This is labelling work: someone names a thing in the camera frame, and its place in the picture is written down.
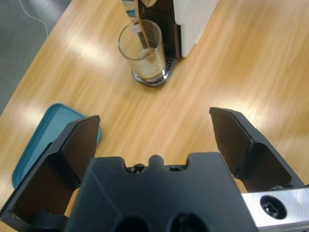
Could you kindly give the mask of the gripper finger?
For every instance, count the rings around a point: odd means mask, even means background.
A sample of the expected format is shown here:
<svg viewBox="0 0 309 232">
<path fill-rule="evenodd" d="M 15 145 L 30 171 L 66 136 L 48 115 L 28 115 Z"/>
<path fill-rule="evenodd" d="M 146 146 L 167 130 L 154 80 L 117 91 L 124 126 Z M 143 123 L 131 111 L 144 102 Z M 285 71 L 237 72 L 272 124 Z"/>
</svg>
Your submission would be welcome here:
<svg viewBox="0 0 309 232">
<path fill-rule="evenodd" d="M 99 116 L 67 124 L 41 153 L 0 211 L 18 232 L 62 232 L 73 192 L 81 185 L 97 146 Z"/>
<path fill-rule="evenodd" d="M 209 110 L 218 150 L 231 174 L 248 192 L 299 189 L 305 184 L 240 112 L 212 107 Z"/>
</svg>

